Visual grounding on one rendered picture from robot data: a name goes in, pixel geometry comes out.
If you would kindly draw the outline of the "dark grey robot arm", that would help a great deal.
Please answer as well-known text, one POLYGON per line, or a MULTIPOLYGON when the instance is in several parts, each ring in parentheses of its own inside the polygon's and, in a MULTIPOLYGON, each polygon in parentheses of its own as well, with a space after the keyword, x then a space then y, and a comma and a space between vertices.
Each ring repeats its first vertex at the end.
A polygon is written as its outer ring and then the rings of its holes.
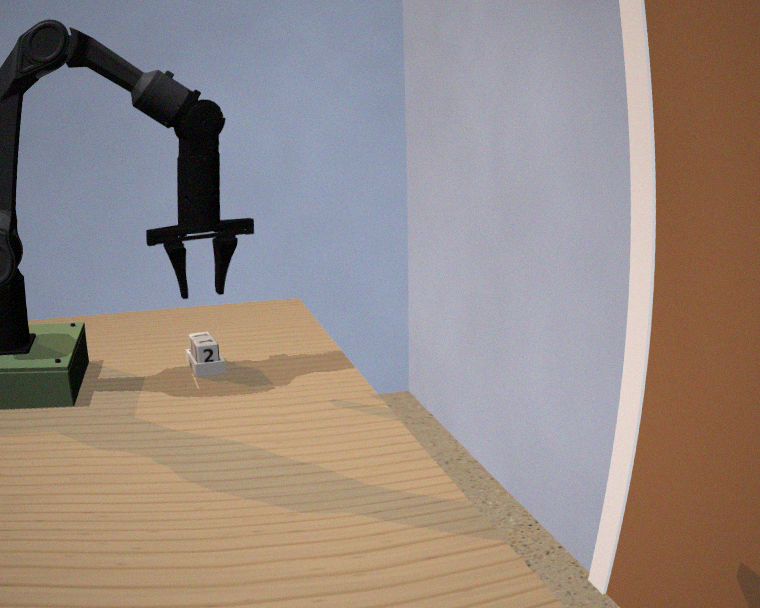
POLYGON ((39 78, 66 62, 69 68, 88 67, 126 89, 133 107, 166 128, 174 127, 179 139, 177 192, 220 188, 221 108, 211 100, 198 100, 201 92, 172 79, 172 72, 144 73, 94 38, 69 28, 71 35, 57 20, 38 22, 18 38, 0 67, 0 355, 28 354, 36 337, 29 336, 24 276, 18 269, 23 246, 16 185, 23 95, 39 78))

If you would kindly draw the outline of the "white digit cube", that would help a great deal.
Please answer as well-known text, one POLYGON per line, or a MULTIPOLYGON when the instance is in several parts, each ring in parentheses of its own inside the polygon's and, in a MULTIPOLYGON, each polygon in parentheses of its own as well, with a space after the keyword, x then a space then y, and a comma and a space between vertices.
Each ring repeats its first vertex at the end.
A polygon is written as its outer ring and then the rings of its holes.
POLYGON ((194 340, 193 345, 197 363, 220 361, 219 346, 214 338, 194 340))
POLYGON ((207 338, 213 338, 209 332, 194 333, 194 334, 190 334, 189 335, 190 351, 191 351, 191 354, 194 357, 194 359, 195 359, 195 355, 194 355, 193 341, 194 340, 199 340, 199 339, 207 339, 207 338))

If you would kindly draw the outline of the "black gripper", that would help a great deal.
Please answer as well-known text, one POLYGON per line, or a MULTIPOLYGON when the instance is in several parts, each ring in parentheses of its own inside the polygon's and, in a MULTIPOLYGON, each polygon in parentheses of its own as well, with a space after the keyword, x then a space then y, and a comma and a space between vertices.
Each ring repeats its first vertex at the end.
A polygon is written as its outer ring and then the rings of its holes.
POLYGON ((147 245, 163 244, 165 250, 168 250, 166 252, 174 268, 181 297, 188 299, 186 248, 182 241, 213 238, 215 290, 222 295, 228 267, 238 243, 236 235, 254 234, 254 219, 220 220, 220 188, 181 194, 177 192, 177 196, 178 225, 146 230, 147 245), (172 229, 176 226, 177 229, 172 229), (205 234, 212 231, 219 233, 205 234), (196 233, 202 235, 187 236, 196 233))

